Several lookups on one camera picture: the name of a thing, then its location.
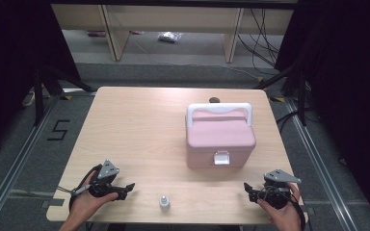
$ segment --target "person's right hand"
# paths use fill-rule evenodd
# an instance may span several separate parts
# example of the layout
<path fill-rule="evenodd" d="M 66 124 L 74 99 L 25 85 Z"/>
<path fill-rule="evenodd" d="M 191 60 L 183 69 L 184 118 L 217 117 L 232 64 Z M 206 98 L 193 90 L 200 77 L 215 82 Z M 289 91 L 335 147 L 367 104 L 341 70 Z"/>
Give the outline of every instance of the person's right hand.
<path fill-rule="evenodd" d="M 300 200 L 300 192 L 296 186 L 291 183 L 287 183 L 287 185 L 292 191 L 294 197 L 296 197 L 297 200 Z M 290 201 L 287 202 L 286 206 L 279 210 L 273 208 L 265 200 L 258 199 L 257 204 L 267 212 L 270 216 L 269 223 L 274 224 L 279 231 L 301 231 L 299 214 Z"/>

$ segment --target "human hand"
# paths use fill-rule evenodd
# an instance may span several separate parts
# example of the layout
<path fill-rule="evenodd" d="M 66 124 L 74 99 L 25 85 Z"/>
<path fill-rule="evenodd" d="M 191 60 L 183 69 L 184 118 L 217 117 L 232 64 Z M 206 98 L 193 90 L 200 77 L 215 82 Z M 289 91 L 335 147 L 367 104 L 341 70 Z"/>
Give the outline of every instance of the human hand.
<path fill-rule="evenodd" d="M 86 181 L 83 183 L 83 186 L 90 184 L 90 180 L 95 175 L 93 171 Z M 81 194 L 77 195 L 75 198 L 70 213 L 67 217 L 67 220 L 60 228 L 61 231 L 72 231 L 77 230 L 80 225 L 86 222 L 92 215 L 105 203 L 116 199 L 119 196 L 118 193 L 113 192 L 104 195 L 103 197 L 94 197 L 89 191 L 84 191 Z"/>
<path fill-rule="evenodd" d="M 296 186 L 291 183 L 287 183 L 287 185 L 289 186 L 294 197 L 297 200 L 300 200 L 300 192 Z M 273 208 L 269 203 L 262 199 L 258 199 L 257 204 L 267 212 L 267 214 L 270 216 L 269 223 L 274 224 L 278 231 L 301 231 L 299 214 L 290 201 L 287 202 L 286 206 L 279 210 Z"/>

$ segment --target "table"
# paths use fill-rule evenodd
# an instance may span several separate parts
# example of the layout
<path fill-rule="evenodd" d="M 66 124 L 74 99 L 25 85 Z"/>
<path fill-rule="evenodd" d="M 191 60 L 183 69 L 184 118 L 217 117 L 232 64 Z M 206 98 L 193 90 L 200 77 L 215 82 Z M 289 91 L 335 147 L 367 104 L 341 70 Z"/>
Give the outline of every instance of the table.
<path fill-rule="evenodd" d="M 253 106 L 256 148 L 244 167 L 190 169 L 186 165 L 185 114 L 189 104 L 248 102 Z M 94 166 L 109 159 L 119 168 L 113 186 L 135 183 L 124 201 L 106 204 L 95 222 L 258 224 L 268 216 L 249 202 L 243 183 L 263 187 L 263 173 L 293 174 L 263 90 L 100 88 L 89 110 L 59 186 L 75 188 Z M 163 212 L 159 198 L 171 208 Z M 69 194 L 56 191 L 63 206 L 47 218 L 66 220 Z"/>

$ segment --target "gray carpet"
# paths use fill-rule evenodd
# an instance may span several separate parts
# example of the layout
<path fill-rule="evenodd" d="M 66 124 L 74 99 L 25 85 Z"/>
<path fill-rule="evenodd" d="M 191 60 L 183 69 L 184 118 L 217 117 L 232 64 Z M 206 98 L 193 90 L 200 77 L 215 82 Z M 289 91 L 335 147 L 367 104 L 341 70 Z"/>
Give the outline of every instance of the gray carpet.
<path fill-rule="evenodd" d="M 83 81 L 96 88 L 101 86 L 146 86 L 251 89 L 258 83 L 256 77 L 264 77 L 265 79 L 270 77 L 270 75 L 262 74 L 254 68 L 241 68 L 240 70 L 245 72 L 239 72 L 222 66 L 78 64 L 77 67 Z M 276 73 L 270 69 L 261 69 L 261 71 Z M 74 88 L 67 82 L 61 83 L 64 88 Z M 280 96 L 281 86 L 282 81 L 268 87 L 266 92 L 269 97 Z M 0 230 L 56 230 L 60 227 L 59 222 L 51 222 L 45 218 L 46 203 L 51 194 L 56 191 L 68 156 L 92 102 L 93 96 L 78 95 L 72 96 L 69 100 L 57 102 L 28 162 L 13 187 L 14 190 L 35 192 L 35 194 L 27 195 L 24 192 L 14 192 L 10 195 L 0 213 Z M 275 119 L 288 114 L 285 103 L 271 102 L 270 104 Z M 349 206 L 359 230 L 370 230 L 370 206 L 351 172 L 337 162 L 339 152 L 330 140 L 323 124 L 317 120 L 316 113 L 308 112 L 306 116 L 307 129 L 333 176 L 337 188 Z M 61 136 L 61 134 L 52 131 L 59 119 L 68 120 L 58 127 L 67 130 L 65 138 L 62 141 L 49 141 L 48 139 Z M 2 145 L 0 150 L 0 183 L 26 140 L 33 121 L 34 106 L 19 111 L 5 136 L 0 140 Z M 309 214 L 306 230 L 342 230 L 292 119 L 284 125 L 281 136 L 295 175 L 303 180 L 300 189 Z M 133 231 L 149 230 L 150 228 L 149 225 L 127 226 L 127 230 Z M 192 226 L 188 228 L 190 228 L 189 230 L 197 230 L 196 227 L 192 228 Z M 212 231 L 215 229 L 207 226 L 202 228 Z M 96 224 L 93 230 L 107 230 L 107 224 Z M 244 230 L 276 229 L 272 225 L 258 225 L 244 227 Z"/>

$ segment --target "person's left hand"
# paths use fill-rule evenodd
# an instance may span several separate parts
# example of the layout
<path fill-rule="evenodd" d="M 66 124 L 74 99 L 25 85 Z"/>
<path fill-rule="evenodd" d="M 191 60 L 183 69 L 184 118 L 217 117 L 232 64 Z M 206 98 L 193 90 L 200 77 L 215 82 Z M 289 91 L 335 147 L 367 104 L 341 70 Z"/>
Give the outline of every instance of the person's left hand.
<path fill-rule="evenodd" d="M 95 171 L 89 175 L 83 183 L 83 187 L 90 184 L 93 175 L 95 175 Z M 116 199 L 118 196 L 118 193 L 112 192 L 97 198 L 92 196 L 89 191 L 82 192 L 75 198 L 71 206 L 70 214 L 60 230 L 76 230 L 80 225 L 91 218 L 102 205 Z"/>

